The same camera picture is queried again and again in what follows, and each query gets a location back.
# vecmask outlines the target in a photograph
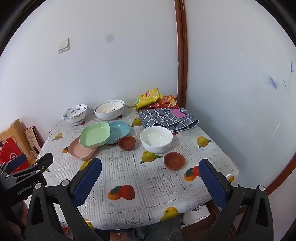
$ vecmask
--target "yellow chip bag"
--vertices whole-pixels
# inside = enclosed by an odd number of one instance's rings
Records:
[[[162,98],[163,96],[158,92],[157,89],[149,90],[148,92],[140,95],[135,103],[135,109],[142,108],[146,105],[149,105],[151,103],[156,102],[159,98]]]

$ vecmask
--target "red chip bag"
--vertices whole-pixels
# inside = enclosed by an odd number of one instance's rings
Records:
[[[177,98],[173,95],[167,95],[159,98],[155,103],[146,106],[145,108],[156,109],[156,108],[179,108],[177,104]]]
[[[3,141],[3,147],[0,148],[0,164],[9,162],[14,158],[22,154],[22,151],[18,147],[17,143],[10,137],[5,142]],[[28,159],[21,164],[17,169],[13,170],[12,173],[26,169],[29,166]]]

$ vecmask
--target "green plate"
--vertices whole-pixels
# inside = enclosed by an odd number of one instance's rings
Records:
[[[110,138],[110,127],[106,122],[99,122],[83,129],[79,143],[86,148],[102,146]]]

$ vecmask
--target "light switch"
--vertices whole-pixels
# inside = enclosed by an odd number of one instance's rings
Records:
[[[57,43],[58,53],[62,53],[69,50],[69,39]]]

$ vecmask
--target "blue and white porcelain bowl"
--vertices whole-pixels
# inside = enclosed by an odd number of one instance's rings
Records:
[[[63,118],[69,123],[78,126],[83,122],[83,119],[86,116],[86,109],[87,105],[85,104],[73,106],[64,112]]]

